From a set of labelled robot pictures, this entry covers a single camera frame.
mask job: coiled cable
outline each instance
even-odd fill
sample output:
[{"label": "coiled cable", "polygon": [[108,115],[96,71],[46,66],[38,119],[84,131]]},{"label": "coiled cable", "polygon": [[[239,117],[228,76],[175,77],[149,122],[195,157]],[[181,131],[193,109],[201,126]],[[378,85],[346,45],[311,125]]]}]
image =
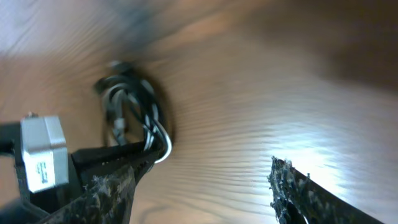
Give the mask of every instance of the coiled cable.
[{"label": "coiled cable", "polygon": [[95,88],[102,94],[102,105],[108,127],[119,145],[128,144],[126,139],[126,119],[124,106],[142,124],[144,150],[159,151],[159,159],[164,161],[172,152],[172,142],[164,128],[165,116],[155,97],[152,85],[134,73],[134,68],[126,62],[114,66],[120,74],[100,79]]}]

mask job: black cable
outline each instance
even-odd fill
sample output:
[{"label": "black cable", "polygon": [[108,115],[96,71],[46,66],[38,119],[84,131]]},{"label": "black cable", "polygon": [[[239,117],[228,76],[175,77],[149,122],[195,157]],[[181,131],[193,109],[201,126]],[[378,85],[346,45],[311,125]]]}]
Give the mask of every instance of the black cable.
[{"label": "black cable", "polygon": [[14,143],[12,141],[0,141],[0,156],[15,156]]},{"label": "black cable", "polygon": [[123,115],[123,105],[126,105],[142,124],[144,150],[159,151],[157,162],[163,161],[170,154],[172,145],[168,133],[163,128],[165,116],[155,97],[154,89],[147,80],[139,78],[131,64],[119,62],[114,65],[114,69],[119,74],[103,78],[95,84],[95,89],[103,97],[107,130],[111,129],[113,138],[119,145],[128,144],[124,136],[126,119]]}]

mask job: wooden surface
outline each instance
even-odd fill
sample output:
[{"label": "wooden surface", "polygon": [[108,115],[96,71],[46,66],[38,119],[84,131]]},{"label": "wooden surface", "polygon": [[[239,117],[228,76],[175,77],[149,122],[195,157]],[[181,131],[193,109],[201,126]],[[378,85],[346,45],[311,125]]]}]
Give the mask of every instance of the wooden surface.
[{"label": "wooden surface", "polygon": [[[59,114],[100,144],[92,84],[138,58],[175,118],[171,157],[131,223],[275,223],[271,156],[366,213],[398,219],[392,1],[0,1],[0,121]],[[0,203],[17,197],[0,161]]]}]

